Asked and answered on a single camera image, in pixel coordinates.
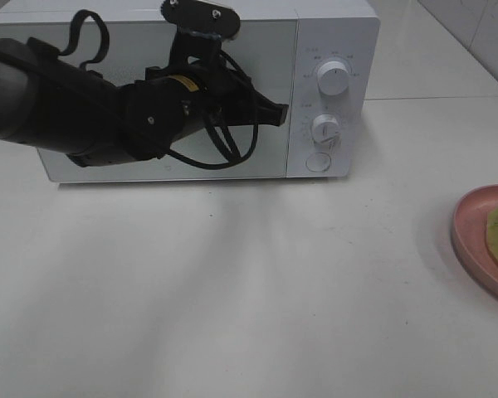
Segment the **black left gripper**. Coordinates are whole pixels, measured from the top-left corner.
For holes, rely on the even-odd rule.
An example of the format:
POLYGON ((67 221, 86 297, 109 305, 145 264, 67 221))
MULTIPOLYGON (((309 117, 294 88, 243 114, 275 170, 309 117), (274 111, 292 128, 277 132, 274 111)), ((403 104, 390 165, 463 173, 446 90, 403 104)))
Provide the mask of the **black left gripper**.
POLYGON ((150 66, 145 79, 176 80, 193 93, 191 112, 202 109, 214 126, 270 125, 286 121, 288 104, 277 104, 259 93, 251 78, 230 57, 213 61, 181 61, 164 68, 150 66))

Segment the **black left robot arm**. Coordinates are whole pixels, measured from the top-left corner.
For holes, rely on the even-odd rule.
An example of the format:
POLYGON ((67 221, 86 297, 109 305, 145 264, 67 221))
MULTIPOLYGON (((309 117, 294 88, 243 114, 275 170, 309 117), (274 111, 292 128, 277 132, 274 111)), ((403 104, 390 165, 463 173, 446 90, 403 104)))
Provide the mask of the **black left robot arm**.
POLYGON ((198 131, 222 155, 220 168, 233 167, 247 154, 230 128, 281 126, 287 111, 259 93, 226 53, 211 65, 152 66, 142 80, 117 86, 65 63, 44 41, 0 39, 0 140, 62 153, 79 167, 170 156, 205 168, 173 150, 198 131))

